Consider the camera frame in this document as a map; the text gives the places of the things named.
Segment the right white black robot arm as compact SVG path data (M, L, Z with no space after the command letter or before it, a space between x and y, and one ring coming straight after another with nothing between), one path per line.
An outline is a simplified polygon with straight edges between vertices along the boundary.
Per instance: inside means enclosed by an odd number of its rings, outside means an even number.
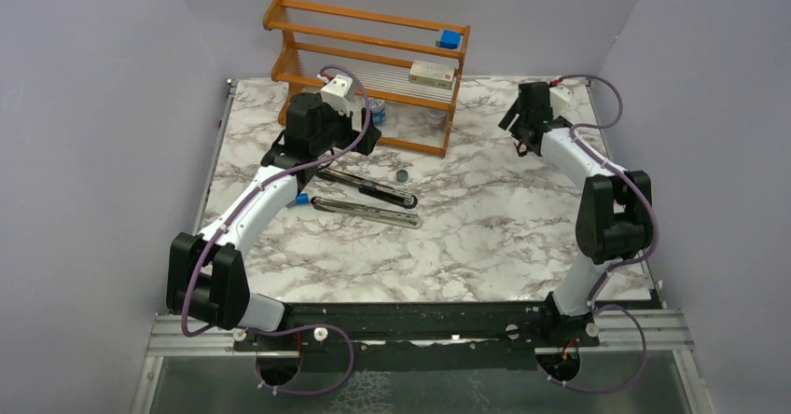
M610 274L639 263L658 237L651 203L651 179L629 171L596 151L580 125L554 112L559 79L521 83L515 102L499 123L515 141L519 156L534 154L554 165L580 190L576 217L578 261L550 292L540 311L539 336L560 346L584 329Z

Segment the silver chrome stapler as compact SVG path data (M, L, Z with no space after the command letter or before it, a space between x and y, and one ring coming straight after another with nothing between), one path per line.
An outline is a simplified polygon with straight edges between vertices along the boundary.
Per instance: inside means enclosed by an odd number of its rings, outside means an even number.
M365 204L322 197L312 197L311 205L314 209L320 211L358 216L368 221L395 227L419 229L423 226L423 220L420 216L408 212L381 209Z

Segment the black stapler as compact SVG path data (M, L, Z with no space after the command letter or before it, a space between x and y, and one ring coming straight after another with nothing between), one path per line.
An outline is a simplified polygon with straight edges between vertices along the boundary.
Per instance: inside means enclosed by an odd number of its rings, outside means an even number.
M347 172L324 168L318 171L316 176L323 180L354 187L363 195L404 209L413 209L418 205L418 199L412 193Z

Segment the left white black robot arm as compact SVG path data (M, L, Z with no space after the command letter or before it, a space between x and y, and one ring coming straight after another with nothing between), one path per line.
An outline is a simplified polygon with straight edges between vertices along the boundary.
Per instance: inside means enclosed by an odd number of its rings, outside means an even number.
M373 151L381 133L372 121L370 97L364 92L362 98L356 130L346 92L324 86L292 96L284 130L242 195L208 227L172 240L166 305L179 314L183 335L196 337L212 327L252 328L271 349L289 344L294 326L285 318L286 305L251 292L244 258L322 165Z

